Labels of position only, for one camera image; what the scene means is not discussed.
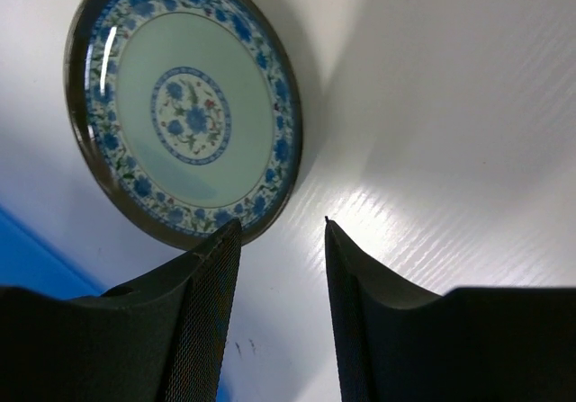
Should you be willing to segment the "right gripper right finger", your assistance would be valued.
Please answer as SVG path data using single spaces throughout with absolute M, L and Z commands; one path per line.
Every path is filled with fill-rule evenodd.
M 372 258 L 333 220 L 325 262 L 343 400 L 574 400 L 574 289 L 438 295 Z

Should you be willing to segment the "small teal patterned plate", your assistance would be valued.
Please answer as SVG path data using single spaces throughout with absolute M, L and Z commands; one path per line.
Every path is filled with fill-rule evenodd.
M 249 243 L 283 211 L 301 101 L 252 0 L 82 0 L 64 77 L 86 164 L 150 236 L 189 249 L 235 219 Z

